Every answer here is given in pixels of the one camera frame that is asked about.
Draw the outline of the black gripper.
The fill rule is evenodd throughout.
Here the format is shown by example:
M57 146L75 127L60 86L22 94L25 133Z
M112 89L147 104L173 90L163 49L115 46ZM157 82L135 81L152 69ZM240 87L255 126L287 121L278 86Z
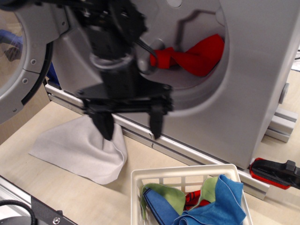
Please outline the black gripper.
M140 74L135 53L116 60L91 54L90 60L100 73L102 83L76 92L85 111L106 140L112 140L114 120L111 113L150 114L150 129L155 139L161 136L163 116L173 110L172 88L153 82Z

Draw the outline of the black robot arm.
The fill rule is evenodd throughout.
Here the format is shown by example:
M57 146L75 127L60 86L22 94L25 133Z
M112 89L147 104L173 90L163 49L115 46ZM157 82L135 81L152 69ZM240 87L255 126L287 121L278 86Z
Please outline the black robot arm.
M13 12L23 29L22 37L2 31L0 41L9 44L5 55L19 59L16 69L0 89L0 120L19 113L36 94L50 68L53 44L68 31L67 12L83 26L91 45L90 61L102 82L81 90L83 101L102 136L111 140L113 113L146 112L155 138L162 133L163 116L173 109L169 85L149 81L140 72L135 45L153 50L141 40L145 18L128 0L3 0L3 11Z

